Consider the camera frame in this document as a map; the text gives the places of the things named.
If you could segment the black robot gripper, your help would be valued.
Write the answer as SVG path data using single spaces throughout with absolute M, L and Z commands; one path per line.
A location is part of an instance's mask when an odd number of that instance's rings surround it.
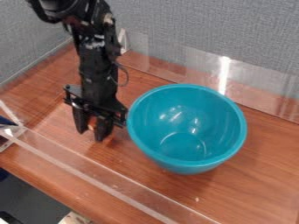
M 80 84 L 64 87 L 64 102 L 72 106 L 74 122 L 80 134 L 88 129 L 90 117 L 98 116 L 94 130 L 98 142 L 110 136 L 114 124 L 124 127 L 127 122 L 127 107 L 116 98 L 120 68 L 103 47 L 79 47 Z

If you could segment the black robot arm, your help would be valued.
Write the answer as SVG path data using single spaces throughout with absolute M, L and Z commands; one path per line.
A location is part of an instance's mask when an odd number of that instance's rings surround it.
M 63 24 L 79 55 L 79 85 L 66 85 L 64 102 L 72 107 L 79 133 L 94 123 L 95 139 L 103 141 L 114 127 L 127 122 L 127 107 L 118 100 L 118 63 L 122 45 L 116 20 L 106 0 L 25 0 L 37 18 Z

